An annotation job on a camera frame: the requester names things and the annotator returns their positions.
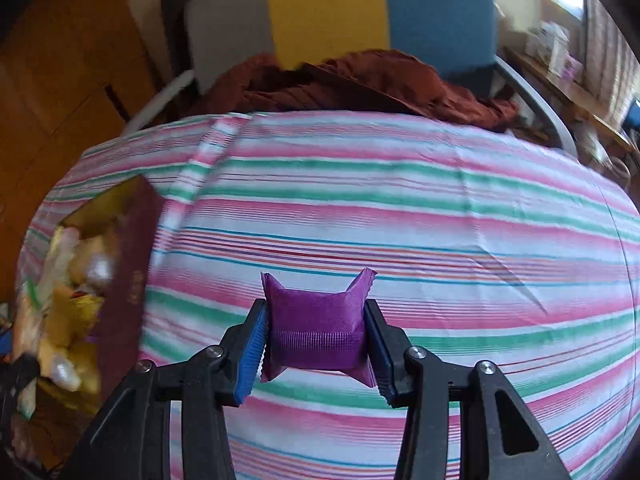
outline tablecloth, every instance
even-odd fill
[[[85,152],[34,216],[18,281],[61,218],[135,173],[167,198],[141,356],[217,343],[262,297],[261,271],[340,291],[370,267],[369,297],[414,344],[501,367],[572,478],[604,478],[638,427],[638,212],[562,153],[402,115],[189,118]],[[386,479],[405,415],[347,376],[290,368],[226,423],[238,478]],[[448,478],[459,455],[452,404]]]

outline purple wrapped candy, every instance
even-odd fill
[[[375,271],[364,269],[347,290],[336,294],[285,288],[270,274],[261,276],[271,313],[263,383],[291,366],[338,370],[371,388],[376,386],[362,317]]]

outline chair armrest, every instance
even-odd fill
[[[125,126],[121,137],[137,132],[149,124],[164,107],[182,90],[187,88],[195,78],[193,70],[185,70],[177,78],[159,91]]]
[[[551,129],[552,139],[556,144],[556,148],[562,150],[573,158],[578,158],[578,152],[575,149],[575,142],[571,133],[560,117],[554,112],[553,108],[540,96],[538,92],[527,81],[511,68],[507,62],[500,57],[495,57],[495,69],[498,74],[518,93],[527,106],[533,110]]]

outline metal screw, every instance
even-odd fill
[[[207,356],[210,359],[219,359],[225,353],[225,349],[220,345],[212,345],[207,347]]]
[[[478,366],[483,374],[492,375],[495,373],[495,365],[491,361],[480,361]]]
[[[414,359],[424,359],[427,357],[427,351],[421,346],[409,346],[406,352]]]
[[[149,359],[142,359],[142,361],[138,361],[136,363],[136,371],[139,374],[146,374],[149,370],[151,370],[152,366],[153,363]]]

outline table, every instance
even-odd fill
[[[575,120],[586,119],[596,127],[600,136],[613,140],[627,153],[638,153],[626,134],[607,124],[604,118],[607,117],[608,110],[582,86],[575,82],[568,84],[566,81],[562,81],[558,76],[549,73],[545,66],[531,56],[510,47],[505,47],[504,53],[509,64],[521,72],[531,74],[562,103],[565,108],[562,112],[562,120],[565,123],[570,124]]]

